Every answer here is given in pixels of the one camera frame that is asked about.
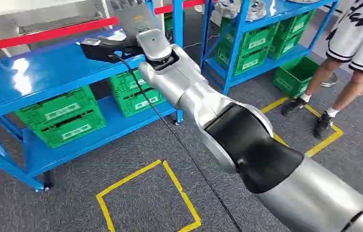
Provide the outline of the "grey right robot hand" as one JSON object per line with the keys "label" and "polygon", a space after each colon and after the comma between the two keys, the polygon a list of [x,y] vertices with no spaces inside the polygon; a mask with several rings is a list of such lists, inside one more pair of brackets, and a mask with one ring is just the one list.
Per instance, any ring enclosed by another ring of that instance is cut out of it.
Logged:
{"label": "grey right robot hand", "polygon": [[129,39],[134,39],[140,32],[159,28],[151,0],[110,0],[109,4],[112,15]]}

